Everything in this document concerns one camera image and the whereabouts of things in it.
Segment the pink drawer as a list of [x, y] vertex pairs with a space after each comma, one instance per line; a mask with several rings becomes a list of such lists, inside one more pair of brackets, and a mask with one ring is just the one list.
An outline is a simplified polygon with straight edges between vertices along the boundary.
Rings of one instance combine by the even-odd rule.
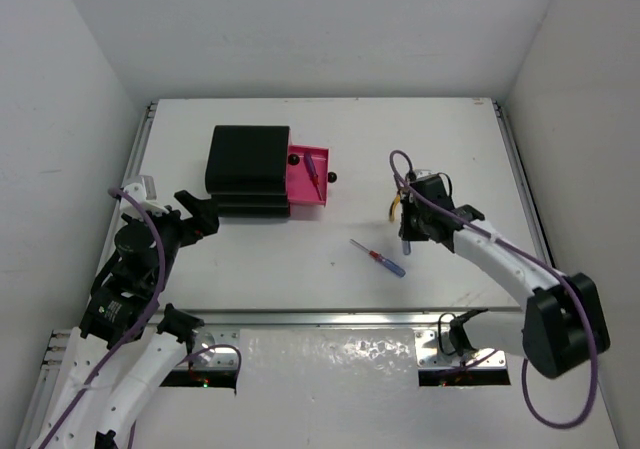
[[288, 147], [286, 190], [290, 204], [327, 204], [328, 186], [337, 180], [329, 168], [329, 156], [329, 149], [324, 147], [295, 144]]
[[299, 158], [299, 156], [297, 154], [290, 154], [288, 156], [288, 164], [289, 165], [295, 166], [295, 165], [298, 165], [299, 162], [300, 162], [300, 158]]

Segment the pink top drawer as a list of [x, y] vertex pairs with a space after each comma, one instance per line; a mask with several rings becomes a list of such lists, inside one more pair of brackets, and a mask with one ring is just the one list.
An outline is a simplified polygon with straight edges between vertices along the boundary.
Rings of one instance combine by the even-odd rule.
[[290, 154], [288, 156], [288, 164], [289, 165], [295, 166], [295, 165], [298, 165], [299, 162], [300, 162], [300, 158], [299, 158], [299, 156], [297, 154]]

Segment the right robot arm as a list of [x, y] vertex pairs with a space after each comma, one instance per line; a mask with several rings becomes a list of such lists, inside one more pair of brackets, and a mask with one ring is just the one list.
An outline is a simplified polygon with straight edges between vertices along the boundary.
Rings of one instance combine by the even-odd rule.
[[594, 281], [545, 269], [498, 243], [498, 234], [471, 205], [455, 206], [449, 178], [410, 171], [400, 192], [399, 236], [405, 246], [431, 241], [488, 275], [520, 306], [518, 315], [472, 309], [439, 333], [447, 356], [469, 356], [483, 344], [526, 358], [556, 379], [589, 361], [589, 350], [606, 352], [611, 339]]

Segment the blue screwdriver red collar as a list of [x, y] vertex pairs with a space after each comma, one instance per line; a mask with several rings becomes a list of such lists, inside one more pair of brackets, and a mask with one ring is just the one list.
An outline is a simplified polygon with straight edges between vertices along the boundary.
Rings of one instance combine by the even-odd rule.
[[359, 243], [358, 241], [356, 241], [354, 239], [350, 239], [349, 242], [354, 247], [356, 247], [359, 250], [361, 250], [364, 253], [366, 253], [377, 264], [379, 264], [380, 266], [384, 267], [386, 270], [388, 270], [389, 272], [391, 272], [395, 276], [397, 276], [399, 278], [403, 278], [406, 275], [406, 271], [402, 267], [400, 267], [398, 264], [396, 264], [395, 262], [391, 261], [390, 259], [386, 258], [382, 254], [365, 247], [364, 245], [362, 245], [361, 243]]

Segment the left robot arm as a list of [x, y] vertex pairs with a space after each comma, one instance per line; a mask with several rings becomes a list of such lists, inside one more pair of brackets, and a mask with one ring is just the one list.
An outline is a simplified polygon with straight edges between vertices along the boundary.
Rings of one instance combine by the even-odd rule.
[[162, 305], [180, 249], [219, 230], [213, 199], [186, 190], [174, 197], [188, 211], [163, 206], [139, 183], [112, 188], [122, 226], [97, 273], [65, 359], [69, 372], [35, 448], [120, 448], [167, 375], [196, 357], [203, 320]]

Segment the purple screwdriver thin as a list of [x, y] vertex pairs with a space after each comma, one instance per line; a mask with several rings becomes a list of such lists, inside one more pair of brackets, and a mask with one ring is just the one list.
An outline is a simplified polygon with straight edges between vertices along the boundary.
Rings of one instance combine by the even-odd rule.
[[309, 178], [316, 190], [317, 196], [320, 200], [323, 200], [322, 192], [320, 188], [319, 175], [310, 152], [304, 153], [304, 162], [305, 162], [305, 167], [308, 172]]

